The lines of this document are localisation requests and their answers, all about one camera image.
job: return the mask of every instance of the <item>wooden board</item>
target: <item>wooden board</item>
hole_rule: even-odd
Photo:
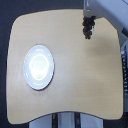
[[[7,62],[7,115],[12,124],[54,112],[77,111],[104,119],[123,113],[123,79],[116,30],[96,20],[85,40],[82,10],[24,15],[13,24]],[[23,74],[24,58],[33,46],[46,46],[55,62],[54,77],[42,91],[30,88]]]

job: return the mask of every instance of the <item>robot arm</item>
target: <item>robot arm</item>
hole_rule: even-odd
[[[128,0],[84,0],[84,17],[85,20],[105,17],[117,29],[120,37],[128,40]]]

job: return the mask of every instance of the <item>white plate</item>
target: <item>white plate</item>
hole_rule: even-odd
[[[53,77],[54,61],[50,51],[42,45],[32,47],[24,60],[26,82],[35,90],[45,88]]]

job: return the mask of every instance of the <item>black background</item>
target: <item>black background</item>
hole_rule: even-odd
[[[6,110],[6,67],[10,32],[14,20],[23,14],[57,9],[83,9],[83,0],[0,0],[0,128],[28,128],[11,125]],[[104,121],[105,128],[124,128],[126,116],[120,120]]]

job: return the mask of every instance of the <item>beige tabletop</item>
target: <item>beige tabletop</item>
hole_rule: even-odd
[[[96,20],[85,40],[82,10],[24,15],[13,24],[7,60],[7,116],[12,124],[55,112],[77,111],[103,119],[123,113],[123,78],[116,30]],[[35,45],[46,46],[55,62],[50,85],[41,91],[27,85],[23,64]]]

